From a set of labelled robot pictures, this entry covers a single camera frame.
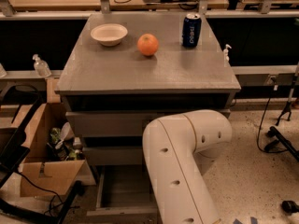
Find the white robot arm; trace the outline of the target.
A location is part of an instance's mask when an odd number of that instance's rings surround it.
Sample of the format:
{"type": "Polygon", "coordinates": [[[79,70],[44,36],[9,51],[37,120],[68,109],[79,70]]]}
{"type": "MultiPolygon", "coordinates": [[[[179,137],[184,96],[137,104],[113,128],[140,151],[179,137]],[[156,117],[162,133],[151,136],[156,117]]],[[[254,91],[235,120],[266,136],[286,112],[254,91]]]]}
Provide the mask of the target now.
{"type": "Polygon", "coordinates": [[[198,110],[153,120],[143,153],[163,224],[222,224],[201,172],[232,140],[223,114],[198,110]]]}

